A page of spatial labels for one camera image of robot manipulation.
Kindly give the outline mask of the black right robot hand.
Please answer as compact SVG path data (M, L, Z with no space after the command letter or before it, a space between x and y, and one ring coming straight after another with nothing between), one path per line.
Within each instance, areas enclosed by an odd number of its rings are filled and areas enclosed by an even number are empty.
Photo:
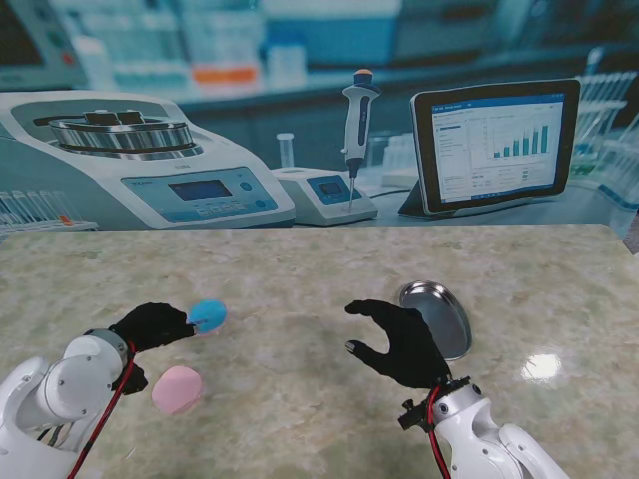
M355 300L344 310L371 318L386 333L386 353L354 339L345 344L351 355L378 374L414 389L433 389L451 377L449 366L417 309L366 299Z

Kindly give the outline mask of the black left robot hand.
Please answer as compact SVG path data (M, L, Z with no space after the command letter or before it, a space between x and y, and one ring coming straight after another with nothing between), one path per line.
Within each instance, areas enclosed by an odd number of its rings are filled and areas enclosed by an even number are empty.
M148 302L129 312L109 329L131 345L136 353L192 337L195 327L187 315L167 303Z

